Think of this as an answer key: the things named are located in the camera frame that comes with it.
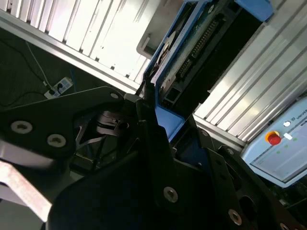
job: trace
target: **power strip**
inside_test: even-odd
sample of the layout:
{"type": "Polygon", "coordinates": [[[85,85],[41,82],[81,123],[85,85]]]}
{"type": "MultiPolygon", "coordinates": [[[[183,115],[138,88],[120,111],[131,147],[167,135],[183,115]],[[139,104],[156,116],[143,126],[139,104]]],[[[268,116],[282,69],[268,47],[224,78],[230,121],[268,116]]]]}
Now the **power strip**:
{"type": "Polygon", "coordinates": [[[71,81],[71,79],[69,79],[68,77],[65,77],[65,78],[63,78],[62,80],[60,80],[57,84],[55,84],[54,86],[53,86],[53,91],[54,91],[54,95],[51,95],[50,93],[49,93],[49,91],[47,91],[45,94],[44,94],[44,96],[45,97],[47,97],[48,99],[52,99],[52,98],[56,98],[56,97],[59,97],[59,96],[61,96],[61,94],[63,94],[67,89],[69,89],[71,86],[73,86],[73,83],[72,83],[72,81],[71,81]],[[61,88],[59,88],[59,92],[60,92],[60,94],[59,94],[59,92],[58,92],[58,85],[59,84],[62,84],[62,87],[61,88]]]}

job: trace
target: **control panel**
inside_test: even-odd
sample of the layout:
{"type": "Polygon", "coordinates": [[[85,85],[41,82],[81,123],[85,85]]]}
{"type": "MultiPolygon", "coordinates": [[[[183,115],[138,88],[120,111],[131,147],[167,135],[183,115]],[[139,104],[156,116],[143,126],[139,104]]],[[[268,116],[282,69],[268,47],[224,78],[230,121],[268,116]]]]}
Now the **control panel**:
{"type": "Polygon", "coordinates": [[[307,98],[292,105],[244,151],[258,175],[288,187],[307,174],[307,98]]]}

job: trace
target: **white cable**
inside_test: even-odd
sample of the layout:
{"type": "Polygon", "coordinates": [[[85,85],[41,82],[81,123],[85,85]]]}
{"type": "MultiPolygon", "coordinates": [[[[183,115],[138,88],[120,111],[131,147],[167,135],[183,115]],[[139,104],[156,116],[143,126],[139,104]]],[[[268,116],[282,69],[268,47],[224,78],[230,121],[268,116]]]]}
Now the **white cable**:
{"type": "Polygon", "coordinates": [[[29,46],[29,43],[28,43],[27,41],[26,41],[25,43],[26,43],[28,49],[30,50],[30,53],[31,53],[32,57],[34,58],[35,62],[37,63],[38,67],[39,67],[40,70],[42,71],[42,74],[43,74],[43,76],[44,76],[44,78],[45,78],[46,83],[47,83],[47,84],[49,85],[49,87],[52,89],[53,87],[50,85],[50,83],[49,83],[49,81],[48,81],[48,79],[47,79],[47,77],[46,77],[46,75],[45,75],[45,73],[44,73],[42,67],[41,67],[40,64],[38,63],[38,61],[37,61],[35,55],[33,54],[32,49],[31,49],[30,46],[29,46]]]}

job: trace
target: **wire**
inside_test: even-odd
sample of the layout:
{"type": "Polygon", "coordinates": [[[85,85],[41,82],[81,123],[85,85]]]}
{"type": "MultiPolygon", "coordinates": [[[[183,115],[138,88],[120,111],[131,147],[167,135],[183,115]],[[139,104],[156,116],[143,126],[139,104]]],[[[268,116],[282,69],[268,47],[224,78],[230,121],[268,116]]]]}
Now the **wire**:
{"type": "Polygon", "coordinates": [[[77,90],[76,90],[76,79],[75,79],[75,76],[74,76],[74,74],[72,72],[72,69],[70,69],[70,72],[71,72],[71,79],[72,79],[72,83],[73,83],[73,90],[75,92],[77,92],[77,90]]]}
{"type": "Polygon", "coordinates": [[[26,65],[28,66],[28,68],[30,69],[30,71],[33,73],[33,75],[34,75],[37,79],[39,79],[42,83],[44,83],[44,80],[43,80],[41,77],[39,77],[39,76],[35,73],[35,71],[32,69],[30,63],[29,63],[28,60],[25,58],[25,56],[24,56],[24,54],[23,54],[22,52],[20,52],[18,49],[12,47],[11,45],[9,45],[8,43],[4,42],[4,41],[1,40],[1,39],[0,39],[0,42],[3,43],[3,44],[5,44],[7,47],[11,48],[11,49],[14,50],[15,52],[19,53],[19,54],[22,56],[22,58],[24,59],[26,65]]]}
{"type": "Polygon", "coordinates": [[[44,78],[45,78],[45,80],[46,80],[46,83],[48,84],[48,86],[50,87],[50,89],[52,89],[52,86],[50,85],[50,83],[49,83],[49,81],[48,81],[48,79],[47,79],[47,77],[46,77],[46,75],[45,75],[45,72],[43,71],[43,69],[42,69],[42,67],[40,66],[40,64],[38,63],[38,61],[37,61],[37,59],[36,59],[34,53],[32,52],[32,49],[31,49],[31,47],[29,46],[29,43],[28,43],[27,41],[26,41],[25,43],[26,43],[28,49],[30,50],[30,53],[31,53],[32,57],[34,58],[35,62],[37,63],[38,67],[39,67],[40,70],[42,71],[42,74],[43,74],[43,76],[44,76],[44,78]]]}
{"type": "Polygon", "coordinates": [[[44,96],[44,94],[42,94],[41,92],[35,92],[35,91],[29,91],[29,92],[25,92],[23,94],[21,94],[19,97],[17,97],[14,101],[12,101],[11,103],[8,103],[8,104],[2,104],[0,103],[0,105],[2,107],[8,107],[8,106],[11,106],[12,104],[14,104],[15,102],[17,102],[18,100],[20,100],[22,97],[26,96],[27,94],[39,94],[39,95],[42,95],[45,99],[46,97],[44,96]]]}
{"type": "Polygon", "coordinates": [[[304,198],[304,199],[302,199],[302,200],[300,200],[300,201],[298,201],[298,202],[296,202],[296,203],[294,203],[294,204],[292,204],[292,205],[290,205],[289,207],[286,207],[286,209],[290,209],[290,208],[292,208],[292,207],[294,207],[294,206],[297,206],[297,205],[299,205],[300,203],[304,202],[305,200],[307,200],[307,197],[304,198]]]}

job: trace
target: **floor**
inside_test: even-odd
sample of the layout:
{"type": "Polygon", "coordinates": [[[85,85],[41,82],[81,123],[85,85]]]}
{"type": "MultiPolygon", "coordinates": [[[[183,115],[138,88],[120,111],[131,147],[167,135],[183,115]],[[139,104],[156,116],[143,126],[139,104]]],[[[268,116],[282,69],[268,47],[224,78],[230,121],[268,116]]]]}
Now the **floor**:
{"type": "MultiPolygon", "coordinates": [[[[32,44],[29,45],[51,85],[56,84],[63,77],[71,78],[72,71],[77,92],[100,86],[109,86],[107,83],[89,73],[86,73],[82,69],[63,61],[32,44]]],[[[42,95],[29,93],[12,105],[9,105],[25,92],[35,91],[44,94],[47,89],[30,70],[30,68],[32,68],[36,75],[43,78],[43,75],[31,56],[24,40],[0,29],[0,50],[0,109],[46,99],[42,95]],[[30,68],[27,66],[22,55],[29,63],[30,68]]],[[[65,92],[65,94],[73,92],[74,87],[71,87],[65,92]]]]}

